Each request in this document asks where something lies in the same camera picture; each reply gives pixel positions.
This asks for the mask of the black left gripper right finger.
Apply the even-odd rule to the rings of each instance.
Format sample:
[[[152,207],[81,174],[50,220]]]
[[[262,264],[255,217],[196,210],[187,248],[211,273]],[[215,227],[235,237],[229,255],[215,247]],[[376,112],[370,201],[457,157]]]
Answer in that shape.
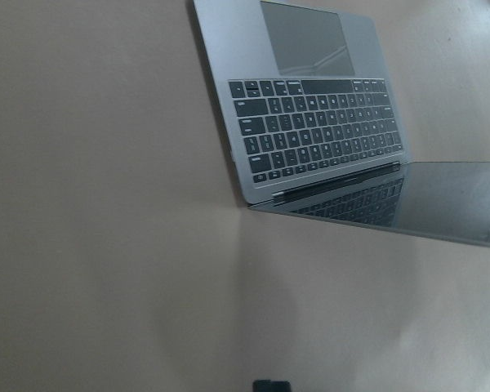
[[[272,392],[291,392],[291,383],[289,381],[271,381]]]

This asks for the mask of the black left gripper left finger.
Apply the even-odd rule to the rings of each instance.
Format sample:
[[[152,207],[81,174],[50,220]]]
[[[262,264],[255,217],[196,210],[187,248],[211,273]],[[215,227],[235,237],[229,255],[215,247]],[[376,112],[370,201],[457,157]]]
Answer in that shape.
[[[271,380],[254,380],[252,383],[253,392],[271,392],[272,391]]]

